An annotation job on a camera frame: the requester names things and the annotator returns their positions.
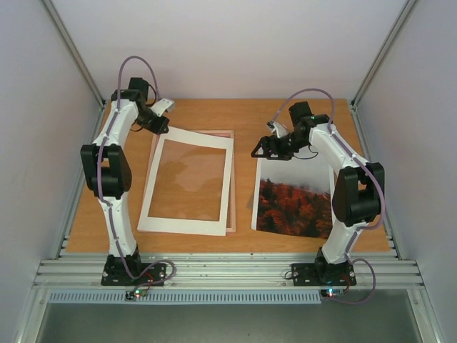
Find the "clear acrylic sheet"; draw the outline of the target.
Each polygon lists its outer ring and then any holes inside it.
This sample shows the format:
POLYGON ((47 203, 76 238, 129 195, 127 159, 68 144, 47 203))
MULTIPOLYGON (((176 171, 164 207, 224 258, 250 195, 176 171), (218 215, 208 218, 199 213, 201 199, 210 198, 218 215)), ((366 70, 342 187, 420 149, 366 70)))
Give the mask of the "clear acrylic sheet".
POLYGON ((166 139, 148 216, 217 222, 226 150, 166 139))

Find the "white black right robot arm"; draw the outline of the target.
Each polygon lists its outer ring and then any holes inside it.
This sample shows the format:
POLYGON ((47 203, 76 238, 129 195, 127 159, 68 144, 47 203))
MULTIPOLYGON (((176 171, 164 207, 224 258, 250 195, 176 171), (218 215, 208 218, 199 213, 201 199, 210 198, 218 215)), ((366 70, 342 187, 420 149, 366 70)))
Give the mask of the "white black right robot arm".
POLYGON ((363 230, 375 229, 385 214, 385 169, 356 152, 326 114, 314 115, 308 102, 297 102, 288 110, 292 131, 272 119, 271 135, 260 138, 253 158, 289 161, 304 147, 313 147, 337 174, 331 198, 336 217, 326 243, 312 266, 319 284, 330 284, 351 270, 351 250, 363 230))

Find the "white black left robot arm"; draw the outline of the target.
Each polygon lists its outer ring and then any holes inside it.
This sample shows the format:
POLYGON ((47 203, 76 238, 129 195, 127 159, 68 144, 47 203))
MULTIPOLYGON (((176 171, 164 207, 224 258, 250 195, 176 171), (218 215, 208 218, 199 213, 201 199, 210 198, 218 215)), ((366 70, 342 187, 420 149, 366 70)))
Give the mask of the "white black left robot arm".
POLYGON ((80 156, 86 185, 98 199, 109 233, 108 270, 117 270, 127 284, 137 284, 144 275, 138 244, 134 238, 128 210, 132 171, 124 153, 126 138, 133 125, 153 134, 169 132, 164 114, 174 103, 157 99, 146 103, 152 85, 133 77, 127 89, 111 96, 111 111, 99 135, 81 147, 80 156))

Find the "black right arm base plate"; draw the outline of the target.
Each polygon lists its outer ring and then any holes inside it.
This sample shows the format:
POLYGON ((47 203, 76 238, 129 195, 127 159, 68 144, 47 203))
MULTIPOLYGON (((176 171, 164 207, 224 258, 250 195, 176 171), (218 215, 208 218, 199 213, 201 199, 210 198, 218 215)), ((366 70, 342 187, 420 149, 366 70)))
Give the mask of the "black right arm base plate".
POLYGON ((353 267, 348 263, 317 265, 295 263, 291 265, 293 285, 297 287, 356 286, 353 267))

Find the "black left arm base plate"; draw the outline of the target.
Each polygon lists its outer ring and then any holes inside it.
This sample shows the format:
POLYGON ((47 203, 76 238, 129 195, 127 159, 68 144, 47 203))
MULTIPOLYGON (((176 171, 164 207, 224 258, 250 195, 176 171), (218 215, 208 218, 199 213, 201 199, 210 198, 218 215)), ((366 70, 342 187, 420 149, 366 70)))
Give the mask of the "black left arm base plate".
POLYGON ((146 263, 127 264, 129 272, 127 272, 124 264, 120 259, 115 259, 105 263, 104 270, 101 276, 102 286, 113 287, 133 287, 140 284, 150 284, 162 286, 164 279, 168 274, 169 268, 164 263, 158 263, 151 268, 145 268, 146 263))

